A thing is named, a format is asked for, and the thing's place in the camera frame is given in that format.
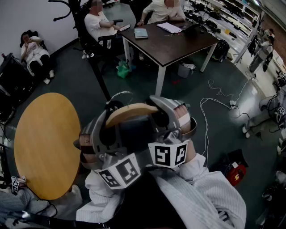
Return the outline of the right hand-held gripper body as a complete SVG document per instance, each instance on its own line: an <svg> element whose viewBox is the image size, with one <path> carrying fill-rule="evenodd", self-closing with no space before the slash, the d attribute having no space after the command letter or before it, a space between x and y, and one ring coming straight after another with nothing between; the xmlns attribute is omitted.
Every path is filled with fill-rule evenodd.
<svg viewBox="0 0 286 229"><path fill-rule="evenodd" d="M167 131L156 142L149 143L149 152L155 166L176 168L186 159L188 141L183 140L179 128Z"/></svg>

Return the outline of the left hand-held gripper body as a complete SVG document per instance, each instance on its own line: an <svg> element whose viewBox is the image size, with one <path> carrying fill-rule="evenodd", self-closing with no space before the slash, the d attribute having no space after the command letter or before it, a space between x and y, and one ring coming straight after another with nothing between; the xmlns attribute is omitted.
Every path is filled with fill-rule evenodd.
<svg viewBox="0 0 286 229"><path fill-rule="evenodd" d="M125 189L141 176L138 160L141 152L127 150L109 150L97 153L96 157L101 167L95 172L112 190Z"/></svg>

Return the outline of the person's right forearm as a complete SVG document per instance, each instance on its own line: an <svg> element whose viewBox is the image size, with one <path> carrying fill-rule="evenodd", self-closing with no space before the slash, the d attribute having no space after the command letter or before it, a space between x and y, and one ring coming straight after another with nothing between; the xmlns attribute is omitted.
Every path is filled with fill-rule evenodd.
<svg viewBox="0 0 286 229"><path fill-rule="evenodd" d="M152 176L186 229L244 229L243 198L220 171L210 172L205 160L189 140L178 171L164 169Z"/></svg>

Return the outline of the person's left forearm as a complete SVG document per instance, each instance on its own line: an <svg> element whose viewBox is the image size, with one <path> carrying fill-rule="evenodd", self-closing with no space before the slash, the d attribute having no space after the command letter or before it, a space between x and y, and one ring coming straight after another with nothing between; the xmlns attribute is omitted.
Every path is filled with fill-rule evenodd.
<svg viewBox="0 0 286 229"><path fill-rule="evenodd" d="M113 218L117 207L123 202L124 191L113 191L93 170L85 180L91 202L76 211L76 220L104 223Z"/></svg>

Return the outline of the person's left hand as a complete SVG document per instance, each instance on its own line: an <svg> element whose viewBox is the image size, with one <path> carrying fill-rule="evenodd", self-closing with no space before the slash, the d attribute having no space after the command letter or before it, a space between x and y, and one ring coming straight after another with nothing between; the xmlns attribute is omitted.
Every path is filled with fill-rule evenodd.
<svg viewBox="0 0 286 229"><path fill-rule="evenodd" d="M98 170L101 168L102 163L97 158L93 147L91 145L81 145L80 146L80 162L88 170Z"/></svg>

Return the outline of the round wooden table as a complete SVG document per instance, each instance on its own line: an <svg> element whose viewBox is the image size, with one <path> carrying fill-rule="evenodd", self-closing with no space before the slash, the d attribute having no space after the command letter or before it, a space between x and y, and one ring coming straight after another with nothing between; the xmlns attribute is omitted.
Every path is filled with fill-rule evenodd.
<svg viewBox="0 0 286 229"><path fill-rule="evenodd" d="M80 121L72 103L46 93L25 109L16 128L14 158L20 176L41 199L54 200L72 187L80 167Z"/></svg>

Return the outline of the dark rectangular table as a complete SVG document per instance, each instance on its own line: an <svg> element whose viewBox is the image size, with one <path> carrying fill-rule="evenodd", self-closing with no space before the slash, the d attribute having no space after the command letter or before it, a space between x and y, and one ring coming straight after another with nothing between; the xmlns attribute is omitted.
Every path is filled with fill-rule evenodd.
<svg viewBox="0 0 286 229"><path fill-rule="evenodd" d="M142 28L146 29L148 38L136 39L135 29L128 29L122 32L125 58L128 61L129 71L131 72L132 67L129 51L129 45L131 44L159 66L156 96L161 95L166 68L169 65L203 49L210 48L200 69L200 72L204 72L219 42L219 40L210 33L201 33L199 27L196 27L190 33L180 32L177 34L169 33L160 28L157 22L143 25Z"/></svg>

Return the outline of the green bag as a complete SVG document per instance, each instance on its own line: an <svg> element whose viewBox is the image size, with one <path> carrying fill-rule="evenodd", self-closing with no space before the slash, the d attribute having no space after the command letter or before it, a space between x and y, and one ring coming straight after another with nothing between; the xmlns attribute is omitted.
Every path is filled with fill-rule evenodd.
<svg viewBox="0 0 286 229"><path fill-rule="evenodd" d="M132 70L129 60L120 60L117 65L117 76L125 79Z"/></svg>

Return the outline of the black backpack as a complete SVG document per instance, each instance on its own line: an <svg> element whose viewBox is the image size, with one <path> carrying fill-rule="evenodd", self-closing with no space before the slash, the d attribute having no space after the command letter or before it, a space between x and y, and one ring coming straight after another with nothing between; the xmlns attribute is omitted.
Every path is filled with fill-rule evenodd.
<svg viewBox="0 0 286 229"><path fill-rule="evenodd" d="M228 42L221 39L216 45L212 58L219 61L220 63L223 62L223 60L227 58L229 48L230 47Z"/></svg>

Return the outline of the white papers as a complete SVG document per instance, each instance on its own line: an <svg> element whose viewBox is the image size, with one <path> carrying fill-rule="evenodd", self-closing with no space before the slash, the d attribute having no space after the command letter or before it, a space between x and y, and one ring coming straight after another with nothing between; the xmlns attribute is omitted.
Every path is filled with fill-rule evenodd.
<svg viewBox="0 0 286 229"><path fill-rule="evenodd" d="M174 26L168 22L157 24L157 26L164 29L165 31L168 31L171 34L177 34L182 31L182 29L180 29L179 27Z"/></svg>

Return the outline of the teal notebook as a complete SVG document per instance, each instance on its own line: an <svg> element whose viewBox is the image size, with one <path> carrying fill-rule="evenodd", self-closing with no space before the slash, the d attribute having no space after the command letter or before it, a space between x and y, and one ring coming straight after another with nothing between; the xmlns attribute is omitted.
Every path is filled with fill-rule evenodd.
<svg viewBox="0 0 286 229"><path fill-rule="evenodd" d="M147 30L145 28L134 29L135 39L146 39L148 38Z"/></svg>

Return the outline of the red toolbox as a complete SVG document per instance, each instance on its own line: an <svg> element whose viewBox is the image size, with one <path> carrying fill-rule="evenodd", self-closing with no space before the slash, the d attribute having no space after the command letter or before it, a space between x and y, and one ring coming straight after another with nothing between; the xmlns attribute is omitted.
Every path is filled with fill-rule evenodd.
<svg viewBox="0 0 286 229"><path fill-rule="evenodd" d="M232 186L236 186L241 182L243 177L246 175L246 167L243 164L237 164L233 162L230 170L226 174L226 178Z"/></svg>

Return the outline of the black office chair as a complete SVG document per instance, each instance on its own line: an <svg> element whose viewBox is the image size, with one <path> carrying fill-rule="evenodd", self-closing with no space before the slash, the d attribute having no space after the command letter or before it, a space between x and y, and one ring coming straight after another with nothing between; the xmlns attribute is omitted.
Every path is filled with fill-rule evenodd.
<svg viewBox="0 0 286 229"><path fill-rule="evenodd" d="M86 53L88 58L95 57L96 62L103 61L100 73L103 74L105 68L111 63L119 63L120 59L117 57L119 54L108 49L108 41L115 41L116 34L111 36L99 37L99 41L96 41L86 30L84 20L77 19L75 28L78 30L80 44Z"/></svg>

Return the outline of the black equipment case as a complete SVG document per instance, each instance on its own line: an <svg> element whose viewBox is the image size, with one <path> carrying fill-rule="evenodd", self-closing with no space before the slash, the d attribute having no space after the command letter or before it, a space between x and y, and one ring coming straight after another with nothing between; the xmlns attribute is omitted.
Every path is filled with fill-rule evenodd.
<svg viewBox="0 0 286 229"><path fill-rule="evenodd" d="M9 53L0 65L0 122L7 122L27 99L34 83L30 73Z"/></svg>

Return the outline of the white storage shelf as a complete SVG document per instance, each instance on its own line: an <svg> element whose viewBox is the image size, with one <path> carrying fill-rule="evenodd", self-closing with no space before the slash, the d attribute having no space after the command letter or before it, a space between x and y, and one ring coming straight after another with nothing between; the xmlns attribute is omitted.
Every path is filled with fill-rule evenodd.
<svg viewBox="0 0 286 229"><path fill-rule="evenodd" d="M201 22L217 39L225 40L233 55L232 62L241 62L255 40L264 13L258 13L240 0L183 0L188 21Z"/></svg>

